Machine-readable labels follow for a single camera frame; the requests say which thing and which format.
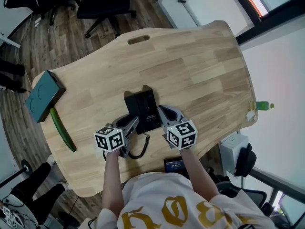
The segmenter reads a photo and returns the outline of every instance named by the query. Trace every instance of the hand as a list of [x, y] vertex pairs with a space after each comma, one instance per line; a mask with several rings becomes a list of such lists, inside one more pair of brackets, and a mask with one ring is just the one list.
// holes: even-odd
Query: hand
[[108, 157], [116, 157], [118, 158], [120, 156], [120, 149], [114, 150], [113, 152], [108, 152], [107, 153], [107, 158]]

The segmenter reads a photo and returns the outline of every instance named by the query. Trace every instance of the black pants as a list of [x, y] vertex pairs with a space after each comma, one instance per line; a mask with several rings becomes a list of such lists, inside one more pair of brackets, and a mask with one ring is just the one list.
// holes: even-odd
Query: black pants
[[12, 195], [17, 197], [31, 210], [39, 225], [46, 221], [55, 201], [65, 191], [63, 185], [57, 184], [46, 194], [33, 200], [35, 192], [47, 178], [50, 171], [51, 166], [48, 163], [43, 163], [28, 179], [20, 182], [11, 191]]
[[[0, 71], [4, 71], [7, 73], [15, 74], [15, 75], [24, 75], [24, 68], [21, 64], [13, 64], [7, 61], [0, 59]], [[21, 82], [16, 82], [11, 78], [7, 77], [0, 73], [0, 85], [5, 86], [8, 89], [13, 91], [17, 91], [21, 88]]]

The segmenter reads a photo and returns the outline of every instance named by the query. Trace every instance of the wooden floor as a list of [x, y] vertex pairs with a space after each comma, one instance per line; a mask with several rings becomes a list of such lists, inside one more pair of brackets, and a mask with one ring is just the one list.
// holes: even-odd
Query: wooden floor
[[[122, 33], [145, 27], [172, 27], [157, 4], [157, 0], [132, 0], [131, 7], [138, 12], [135, 19], [130, 15], [117, 16]], [[33, 15], [30, 23], [28, 21], [23, 24], [11, 37], [17, 43], [22, 40], [19, 50], [6, 45], [0, 52], [1, 58], [9, 62], [18, 63], [20, 59], [27, 72], [27, 76], [22, 79], [23, 87], [28, 90], [31, 90], [32, 80], [41, 72], [76, 61], [114, 39], [115, 32], [107, 19], [92, 31], [91, 38], [85, 39], [84, 34], [94, 20], [79, 20], [76, 18], [76, 10], [60, 8], [54, 25], [50, 26], [48, 16], [49, 14], [46, 14], [46, 18], [35, 28], [34, 24], [39, 16]], [[25, 107], [28, 95], [29, 93], [0, 91], [0, 113], [16, 161], [20, 163], [22, 159], [27, 159], [33, 169], [36, 169], [45, 162], [51, 152], [40, 125], [32, 120]], [[212, 152], [216, 153], [212, 153], [211, 157], [205, 157], [205, 163], [209, 160], [219, 162], [218, 151]], [[55, 168], [53, 173], [55, 175], [48, 177], [38, 189], [37, 197], [54, 186], [57, 180], [64, 180], [58, 168]], [[52, 215], [57, 218], [58, 211], [69, 213], [76, 198], [73, 191], [64, 192], [56, 201]], [[100, 194], [91, 198], [79, 198], [71, 214], [78, 221], [83, 221], [86, 217], [94, 218], [101, 210], [101, 201]]]

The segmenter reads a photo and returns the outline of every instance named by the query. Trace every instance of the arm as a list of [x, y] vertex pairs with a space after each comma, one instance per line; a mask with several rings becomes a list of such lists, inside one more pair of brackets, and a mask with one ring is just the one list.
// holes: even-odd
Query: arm
[[194, 189], [201, 197], [210, 201], [219, 194], [218, 189], [205, 171], [199, 159], [194, 155], [190, 148], [180, 151], [187, 173]]
[[124, 208], [119, 154], [119, 149], [107, 154], [104, 190], [102, 194], [102, 208], [111, 210], [116, 217], [119, 217], [121, 210]]

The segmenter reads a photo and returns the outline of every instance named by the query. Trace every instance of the black bag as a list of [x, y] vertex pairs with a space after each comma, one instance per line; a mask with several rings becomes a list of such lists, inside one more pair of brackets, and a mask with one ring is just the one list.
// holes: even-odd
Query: black bag
[[235, 171], [235, 176], [236, 177], [246, 177], [252, 168], [254, 167], [256, 162], [256, 155], [252, 151], [252, 146], [249, 143], [247, 148], [242, 147], [240, 150], [237, 163], [236, 163], [236, 171]]

